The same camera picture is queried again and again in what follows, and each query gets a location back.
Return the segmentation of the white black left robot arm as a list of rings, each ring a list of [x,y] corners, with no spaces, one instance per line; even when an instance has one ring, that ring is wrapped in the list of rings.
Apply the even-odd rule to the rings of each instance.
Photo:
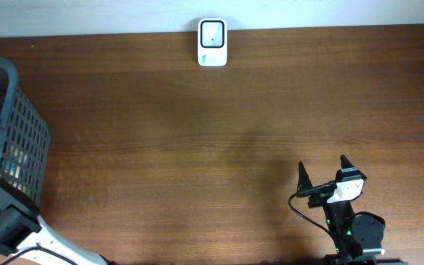
[[[23,258],[37,264],[113,264],[53,230],[43,219],[38,201],[0,172],[0,254],[10,264]]]

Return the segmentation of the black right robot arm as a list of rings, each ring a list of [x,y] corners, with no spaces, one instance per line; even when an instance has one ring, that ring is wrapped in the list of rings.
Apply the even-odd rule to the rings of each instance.
[[[295,211],[306,221],[324,230],[334,243],[336,254],[326,255],[324,264],[376,264],[376,256],[385,253],[385,220],[373,213],[353,210],[351,202],[363,194],[367,177],[344,155],[335,179],[312,185],[303,162],[298,163],[297,191],[291,198],[308,198],[309,208],[322,208],[326,226]]]

